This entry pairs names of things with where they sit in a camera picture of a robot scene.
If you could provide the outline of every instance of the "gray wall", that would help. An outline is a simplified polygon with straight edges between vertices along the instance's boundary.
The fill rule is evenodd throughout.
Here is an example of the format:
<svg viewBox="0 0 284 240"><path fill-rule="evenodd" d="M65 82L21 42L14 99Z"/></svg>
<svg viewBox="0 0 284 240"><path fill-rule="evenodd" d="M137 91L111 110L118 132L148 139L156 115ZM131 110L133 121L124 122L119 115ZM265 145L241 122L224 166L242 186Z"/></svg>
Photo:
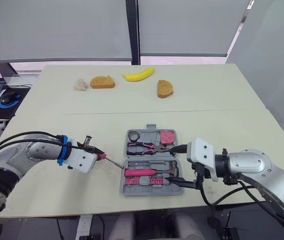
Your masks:
<svg viewBox="0 0 284 240"><path fill-rule="evenodd" d="M284 130L284 0L255 1L227 63L237 64Z"/></svg>

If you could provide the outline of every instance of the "blue strap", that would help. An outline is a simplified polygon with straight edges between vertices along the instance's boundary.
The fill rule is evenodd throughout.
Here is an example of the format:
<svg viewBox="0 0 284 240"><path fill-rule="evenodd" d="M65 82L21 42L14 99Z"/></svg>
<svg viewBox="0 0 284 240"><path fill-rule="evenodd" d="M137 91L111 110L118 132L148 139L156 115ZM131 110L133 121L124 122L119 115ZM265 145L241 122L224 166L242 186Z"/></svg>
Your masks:
<svg viewBox="0 0 284 240"><path fill-rule="evenodd" d="M62 136L63 136L63 144L67 144L67 136L65 136L65 135L62 135ZM59 166L63 165L64 158L65 158L65 155L66 155L66 150L67 150L67 148L65 146L63 146L61 156L57 159L57 163L58 163Z"/></svg>
<svg viewBox="0 0 284 240"><path fill-rule="evenodd" d="M11 108L12 106L15 106L15 105L17 105L18 104L18 101L14 101L14 102L12 102L12 103L10 103L10 104L8 104L8 105L3 105L3 104L1 104L1 102L0 102L0 109L8 109L8 108Z"/></svg>

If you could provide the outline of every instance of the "mouse pad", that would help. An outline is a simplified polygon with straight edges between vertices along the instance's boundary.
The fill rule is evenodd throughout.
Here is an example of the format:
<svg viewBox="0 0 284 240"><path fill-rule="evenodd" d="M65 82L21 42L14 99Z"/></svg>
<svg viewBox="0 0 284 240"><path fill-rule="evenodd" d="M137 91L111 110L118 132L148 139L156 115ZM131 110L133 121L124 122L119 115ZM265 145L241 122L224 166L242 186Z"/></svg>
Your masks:
<svg viewBox="0 0 284 240"><path fill-rule="evenodd" d="M17 110L18 106L20 106L29 90L29 88L8 88L3 94L17 93L21 96L18 98L18 103L16 105L9 108L0 108L0 119L10 119L14 116L15 111Z"/></svg>

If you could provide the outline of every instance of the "computer mouse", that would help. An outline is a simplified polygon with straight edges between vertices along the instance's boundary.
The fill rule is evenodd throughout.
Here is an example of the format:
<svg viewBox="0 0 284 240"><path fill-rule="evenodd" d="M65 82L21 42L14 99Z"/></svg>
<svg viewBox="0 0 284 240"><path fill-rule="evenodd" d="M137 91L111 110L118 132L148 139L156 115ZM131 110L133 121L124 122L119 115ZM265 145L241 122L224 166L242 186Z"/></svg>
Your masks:
<svg viewBox="0 0 284 240"><path fill-rule="evenodd" d="M18 94L16 92L8 92L4 93L0 98L0 103L2 105L9 105L13 103L15 100L17 100Z"/></svg>

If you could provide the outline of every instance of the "robotic arm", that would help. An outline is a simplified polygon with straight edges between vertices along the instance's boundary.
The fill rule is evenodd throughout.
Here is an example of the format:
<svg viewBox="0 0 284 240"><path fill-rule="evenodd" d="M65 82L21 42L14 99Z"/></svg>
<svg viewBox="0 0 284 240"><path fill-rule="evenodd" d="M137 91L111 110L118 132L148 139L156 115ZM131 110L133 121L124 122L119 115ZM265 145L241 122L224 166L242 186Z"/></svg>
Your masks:
<svg viewBox="0 0 284 240"><path fill-rule="evenodd" d="M104 154L88 145L90 139L87 136L84 144L80 144L65 135L29 134L25 136L25 142L3 149L0 152L0 211L5 208L6 198L14 186L33 166L44 160L57 160L60 166L68 164L69 169L83 173L90 171Z"/></svg>
<svg viewBox="0 0 284 240"><path fill-rule="evenodd" d="M284 218L284 170L272 163L265 153L245 149L228 154L223 149L222 154L215 154L213 146L200 138L187 145L177 146L176 149L172 148L171 152L186 153L187 161L197 174L196 181L169 177L171 183L201 189L204 178L214 182L223 178L226 185L235 185L238 180L242 180L256 188L275 212Z"/></svg>

